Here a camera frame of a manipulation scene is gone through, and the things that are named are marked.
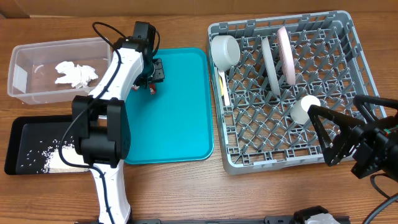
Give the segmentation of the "grey bowl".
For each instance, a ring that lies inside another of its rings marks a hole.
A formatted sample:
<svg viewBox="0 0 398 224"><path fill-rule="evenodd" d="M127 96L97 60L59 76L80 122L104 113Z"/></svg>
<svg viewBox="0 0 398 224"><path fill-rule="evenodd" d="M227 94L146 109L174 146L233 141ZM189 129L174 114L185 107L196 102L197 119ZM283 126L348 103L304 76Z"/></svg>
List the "grey bowl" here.
<svg viewBox="0 0 398 224"><path fill-rule="evenodd" d="M240 48L231 35L217 35L211 41L211 56L218 70L225 72L238 64Z"/></svg>

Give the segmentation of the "grey plate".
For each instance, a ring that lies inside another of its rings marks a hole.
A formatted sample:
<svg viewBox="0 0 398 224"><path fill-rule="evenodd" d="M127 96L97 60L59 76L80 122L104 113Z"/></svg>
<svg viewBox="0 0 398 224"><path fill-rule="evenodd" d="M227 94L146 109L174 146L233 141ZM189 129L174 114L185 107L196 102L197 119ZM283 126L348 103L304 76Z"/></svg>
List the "grey plate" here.
<svg viewBox="0 0 398 224"><path fill-rule="evenodd" d="M262 39L261 47L262 47L262 55L264 58L264 64L266 66L267 76L269 79L271 91L273 92L273 94L280 96L279 82L277 79L275 65L271 53L271 47L267 37Z"/></svg>

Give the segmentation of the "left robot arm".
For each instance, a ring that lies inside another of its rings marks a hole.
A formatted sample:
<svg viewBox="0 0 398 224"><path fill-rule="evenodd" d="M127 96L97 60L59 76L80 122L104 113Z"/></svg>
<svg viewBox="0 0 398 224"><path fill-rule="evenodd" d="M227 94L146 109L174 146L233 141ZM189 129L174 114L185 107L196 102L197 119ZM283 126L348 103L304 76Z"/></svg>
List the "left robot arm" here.
<svg viewBox="0 0 398 224"><path fill-rule="evenodd" d="M83 158L82 168L93 175L99 200L97 223L132 223L132 209L124 183L124 160L131 132L126 100L140 87L156 93L165 79L159 49L159 31L148 22L136 22L133 34L122 34L113 44L112 61L98 85L72 102L73 121L65 132Z"/></svg>

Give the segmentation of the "pink plate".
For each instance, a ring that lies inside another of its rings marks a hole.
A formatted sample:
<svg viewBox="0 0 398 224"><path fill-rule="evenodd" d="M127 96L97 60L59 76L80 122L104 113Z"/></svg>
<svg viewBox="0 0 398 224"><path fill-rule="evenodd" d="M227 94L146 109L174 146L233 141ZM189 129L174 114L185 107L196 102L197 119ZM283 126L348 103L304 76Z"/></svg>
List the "pink plate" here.
<svg viewBox="0 0 398 224"><path fill-rule="evenodd" d="M282 71L289 85L295 84L295 67L292 49L287 30L282 26L277 31L277 43L279 45L279 57L282 61Z"/></svg>

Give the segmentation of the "yellow plastic spoon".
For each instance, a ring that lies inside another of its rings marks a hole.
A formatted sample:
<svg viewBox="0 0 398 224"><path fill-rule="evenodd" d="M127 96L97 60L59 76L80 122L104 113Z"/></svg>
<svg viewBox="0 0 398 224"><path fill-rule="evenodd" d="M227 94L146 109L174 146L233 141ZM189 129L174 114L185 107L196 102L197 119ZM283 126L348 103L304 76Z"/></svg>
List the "yellow plastic spoon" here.
<svg viewBox="0 0 398 224"><path fill-rule="evenodd" d="M218 78L219 78L219 83L220 83L221 96L224 96L223 82L222 82L222 79L220 76Z"/></svg>

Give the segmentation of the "red ketchup packet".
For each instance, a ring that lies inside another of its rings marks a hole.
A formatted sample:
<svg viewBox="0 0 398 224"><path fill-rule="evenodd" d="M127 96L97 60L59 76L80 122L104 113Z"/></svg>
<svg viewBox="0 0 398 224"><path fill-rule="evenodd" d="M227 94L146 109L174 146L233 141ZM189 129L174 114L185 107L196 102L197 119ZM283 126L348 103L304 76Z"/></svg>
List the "red ketchup packet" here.
<svg viewBox="0 0 398 224"><path fill-rule="evenodd" d="M134 91L137 91L138 89L140 89L140 86L133 85L132 89ZM156 88L155 88L155 84L154 83L149 84L149 90L150 90L151 95L156 94Z"/></svg>

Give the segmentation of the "white napkin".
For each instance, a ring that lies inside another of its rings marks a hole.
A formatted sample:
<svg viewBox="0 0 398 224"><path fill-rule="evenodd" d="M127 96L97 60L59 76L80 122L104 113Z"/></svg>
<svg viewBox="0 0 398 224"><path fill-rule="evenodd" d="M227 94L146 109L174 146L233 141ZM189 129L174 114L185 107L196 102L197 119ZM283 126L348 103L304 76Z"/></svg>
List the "white napkin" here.
<svg viewBox="0 0 398 224"><path fill-rule="evenodd" d="M59 74L64 74L55 80L55 84L71 84L73 88L87 88L98 75L95 69L88 65L75 65L73 62L64 61L55 67Z"/></svg>

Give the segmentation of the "white plastic fork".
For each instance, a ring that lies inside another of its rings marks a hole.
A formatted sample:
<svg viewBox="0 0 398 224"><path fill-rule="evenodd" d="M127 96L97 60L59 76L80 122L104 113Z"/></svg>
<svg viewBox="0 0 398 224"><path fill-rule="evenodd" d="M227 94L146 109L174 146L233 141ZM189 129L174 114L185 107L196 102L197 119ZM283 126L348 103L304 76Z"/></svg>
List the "white plastic fork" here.
<svg viewBox="0 0 398 224"><path fill-rule="evenodd" d="M218 71L218 74L219 74L219 76L221 77L221 81L222 81L222 85L223 85L224 104L225 104L225 106L229 106L229 105L230 105L230 99L229 99L229 93L228 93L228 88L227 88L225 73L224 73L224 71L219 70L219 71Z"/></svg>

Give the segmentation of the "white rice pile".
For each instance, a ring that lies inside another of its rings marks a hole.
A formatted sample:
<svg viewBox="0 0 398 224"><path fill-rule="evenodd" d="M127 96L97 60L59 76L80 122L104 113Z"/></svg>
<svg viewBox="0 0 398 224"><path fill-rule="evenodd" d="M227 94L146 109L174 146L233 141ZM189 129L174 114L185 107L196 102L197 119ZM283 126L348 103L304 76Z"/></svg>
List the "white rice pile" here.
<svg viewBox="0 0 398 224"><path fill-rule="evenodd" d="M76 164L86 166L83 162L83 156L75 152L74 140L67 139L61 143L58 139L50 139L48 141L39 140L37 146L29 148L26 152L26 158L23 159L24 165L21 168L28 168L36 174L51 173L72 173L87 172L88 168L70 166Z"/></svg>

